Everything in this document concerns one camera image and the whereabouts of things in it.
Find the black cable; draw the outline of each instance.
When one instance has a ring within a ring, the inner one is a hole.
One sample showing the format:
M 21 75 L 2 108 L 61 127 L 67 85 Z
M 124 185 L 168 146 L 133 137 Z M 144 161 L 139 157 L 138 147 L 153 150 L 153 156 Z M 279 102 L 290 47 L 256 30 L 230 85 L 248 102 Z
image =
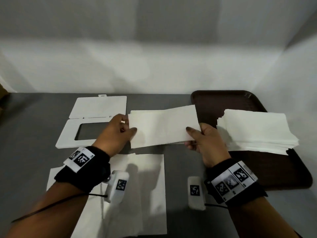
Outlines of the black cable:
M 226 206 L 222 206 L 222 205 L 205 204 L 205 206 L 216 206 L 216 207 L 220 207 L 220 208 L 225 208 L 225 209 L 228 209 L 228 207 L 226 207 Z
M 15 219 L 15 220 L 11 221 L 11 223 L 14 223 L 14 222 L 17 222 L 17 221 L 20 221 L 20 220 L 24 220 L 25 218 L 28 218 L 28 217 L 30 217 L 30 216 L 33 216 L 33 215 L 35 215 L 35 214 L 37 214 L 37 213 L 40 213 L 40 212 L 42 212 L 42 211 L 45 211 L 45 210 L 47 210 L 47 209 L 49 209 L 49 208 L 51 208 L 51 207 L 53 207 L 53 206 L 55 206 L 55 205 L 64 203 L 65 201 L 68 201 L 68 200 L 71 200 L 71 199 L 73 199 L 73 198 L 80 197 L 80 196 L 100 196 L 100 197 L 104 197 L 104 198 L 107 198 L 107 197 L 108 197 L 108 196 L 104 196 L 104 195 L 97 195 L 97 194 L 90 194 L 90 193 L 89 193 L 89 194 L 87 194 L 87 193 L 81 193 L 81 194 L 69 196 L 69 197 L 67 197 L 67 198 L 65 198 L 65 199 L 59 200 L 59 201 L 57 201 L 57 202 L 55 202 L 55 203 L 53 203 L 53 204 L 50 204 L 50 205 L 48 205 L 48 206 L 45 206 L 45 207 L 42 208 L 42 209 L 39 209 L 39 210 L 37 210 L 37 211 L 34 211 L 34 212 L 32 212 L 32 213 L 30 213 L 30 214 L 28 214 L 28 215 L 25 215 L 25 216 L 22 216 L 22 217 L 20 217 L 20 218 L 18 218 L 18 219 Z

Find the forearm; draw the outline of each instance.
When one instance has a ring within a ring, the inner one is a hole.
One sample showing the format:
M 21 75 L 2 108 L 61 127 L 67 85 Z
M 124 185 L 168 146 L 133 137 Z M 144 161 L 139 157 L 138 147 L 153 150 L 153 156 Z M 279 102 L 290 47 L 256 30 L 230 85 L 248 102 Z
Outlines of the forearm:
M 229 213 L 242 237 L 289 237 L 297 234 L 264 197 L 240 207 L 230 207 Z
M 81 193 L 83 192 L 80 189 L 69 183 L 55 182 L 30 212 L 34 212 L 54 202 Z M 10 229 L 7 238 L 70 237 L 85 207 L 87 199 L 88 196 L 76 197 L 18 221 Z

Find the qr code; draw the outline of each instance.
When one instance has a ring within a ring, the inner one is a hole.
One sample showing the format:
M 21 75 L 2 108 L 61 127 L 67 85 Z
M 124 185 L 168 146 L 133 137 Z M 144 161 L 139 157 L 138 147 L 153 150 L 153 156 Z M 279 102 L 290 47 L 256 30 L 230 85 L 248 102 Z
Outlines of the qr code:
M 224 196 L 225 194 L 229 192 L 229 189 L 222 181 L 219 184 L 217 184 L 215 188 L 217 189 L 217 191 L 219 192 L 221 196 Z
M 75 160 L 74 162 L 82 167 L 84 164 L 86 164 L 89 161 L 89 158 L 87 156 L 85 156 L 84 154 L 80 154 Z
M 76 150 L 75 152 L 72 153 L 71 156 L 69 156 L 69 159 L 73 160 L 81 151 Z
M 190 185 L 191 196 L 200 196 L 199 185 Z
M 233 175 L 229 175 L 227 178 L 225 178 L 224 182 L 229 187 L 229 189 L 233 189 L 240 184 Z
M 126 180 L 118 180 L 116 189 L 124 191 L 125 190 L 125 186 L 126 186 Z
M 233 174 L 238 178 L 240 182 L 245 181 L 249 177 L 242 168 L 236 170 L 235 172 L 233 172 Z

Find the table surface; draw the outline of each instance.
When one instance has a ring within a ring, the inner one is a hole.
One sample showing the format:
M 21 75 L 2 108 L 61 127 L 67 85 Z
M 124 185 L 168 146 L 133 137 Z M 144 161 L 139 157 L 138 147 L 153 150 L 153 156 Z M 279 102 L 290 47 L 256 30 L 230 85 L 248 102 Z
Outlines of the table surface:
M 11 94 L 0 118 L 0 237 L 45 192 L 51 168 L 62 165 L 75 148 L 55 144 L 78 97 L 97 94 Z M 127 110 L 168 109 L 190 105 L 190 95 L 129 94 Z M 99 132 L 101 127 L 92 127 Z M 164 154 L 168 235 L 164 237 L 238 237 L 226 209 L 188 208 L 187 178 L 203 176 L 199 154 L 183 145 L 161 145 L 123 153 Z M 268 192 L 268 200 L 303 237 L 317 236 L 317 201 L 306 190 Z

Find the left hand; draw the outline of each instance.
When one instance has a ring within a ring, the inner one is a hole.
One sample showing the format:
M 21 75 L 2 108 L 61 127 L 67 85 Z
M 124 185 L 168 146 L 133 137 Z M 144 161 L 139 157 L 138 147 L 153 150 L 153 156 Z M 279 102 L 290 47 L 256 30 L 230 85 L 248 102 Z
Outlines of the left hand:
M 133 138 L 136 132 L 137 128 L 129 128 L 127 116 L 117 114 L 110 120 L 107 127 L 93 143 L 93 146 L 105 151 L 110 157 L 113 157 L 123 149 L 125 144 Z

